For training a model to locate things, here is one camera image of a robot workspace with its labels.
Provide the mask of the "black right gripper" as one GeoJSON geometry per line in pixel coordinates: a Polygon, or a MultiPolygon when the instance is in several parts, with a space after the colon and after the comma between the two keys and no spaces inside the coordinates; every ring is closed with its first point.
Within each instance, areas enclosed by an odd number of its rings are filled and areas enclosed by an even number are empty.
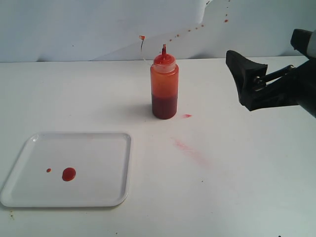
{"type": "Polygon", "coordinates": [[[249,111],[299,105],[316,116],[316,62],[308,60],[265,88],[255,91],[255,78],[266,75],[268,65],[253,62],[228,50],[228,66],[236,87],[239,102],[249,111]]]}

